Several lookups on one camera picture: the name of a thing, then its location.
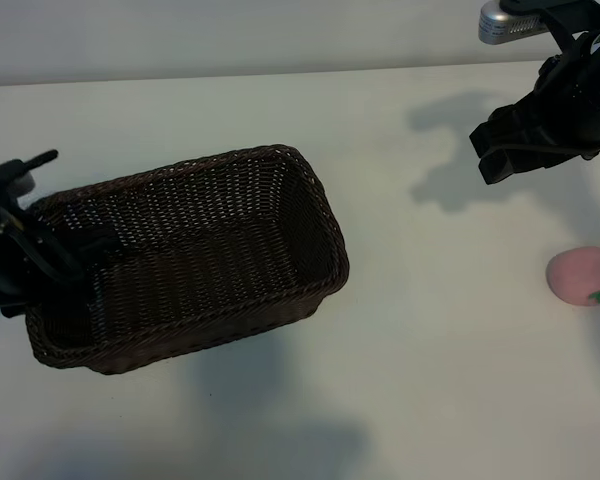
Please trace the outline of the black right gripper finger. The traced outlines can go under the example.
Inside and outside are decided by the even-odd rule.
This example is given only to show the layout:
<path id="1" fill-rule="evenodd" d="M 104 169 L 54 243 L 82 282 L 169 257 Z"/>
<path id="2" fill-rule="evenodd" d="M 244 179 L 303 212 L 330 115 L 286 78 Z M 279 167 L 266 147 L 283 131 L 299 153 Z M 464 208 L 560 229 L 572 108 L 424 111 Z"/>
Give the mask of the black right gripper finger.
<path id="1" fill-rule="evenodd" d="M 479 171 L 486 184 L 499 183 L 511 175 L 544 167 L 539 152 L 516 148 L 478 148 Z"/>
<path id="2" fill-rule="evenodd" d="M 534 147 L 528 129 L 535 126 L 535 104 L 516 103 L 496 109 L 469 138 L 478 156 L 527 153 Z"/>

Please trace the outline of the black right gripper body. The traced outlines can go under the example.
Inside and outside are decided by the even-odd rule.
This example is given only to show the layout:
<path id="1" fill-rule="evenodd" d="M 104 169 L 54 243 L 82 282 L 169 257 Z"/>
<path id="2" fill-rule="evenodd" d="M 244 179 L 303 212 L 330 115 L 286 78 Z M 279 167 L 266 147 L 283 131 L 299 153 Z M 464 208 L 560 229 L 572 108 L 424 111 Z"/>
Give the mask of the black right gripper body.
<path id="1" fill-rule="evenodd" d="M 583 150 L 591 159 L 600 152 L 600 58 L 570 59 L 555 55 L 539 69 L 534 86 L 539 122 L 535 142 L 544 140 L 570 152 L 519 151 L 524 160 L 569 160 Z"/>

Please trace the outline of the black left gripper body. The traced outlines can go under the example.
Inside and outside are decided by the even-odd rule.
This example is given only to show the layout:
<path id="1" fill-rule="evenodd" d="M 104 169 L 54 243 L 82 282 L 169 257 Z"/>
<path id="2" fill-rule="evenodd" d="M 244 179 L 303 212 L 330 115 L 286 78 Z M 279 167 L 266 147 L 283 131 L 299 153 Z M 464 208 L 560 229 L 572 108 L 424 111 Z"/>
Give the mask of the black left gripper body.
<path id="1" fill-rule="evenodd" d="M 35 187 L 31 171 L 47 159 L 0 164 L 0 304 L 28 305 L 82 290 L 84 269 L 53 230 L 22 209 L 18 199 Z"/>

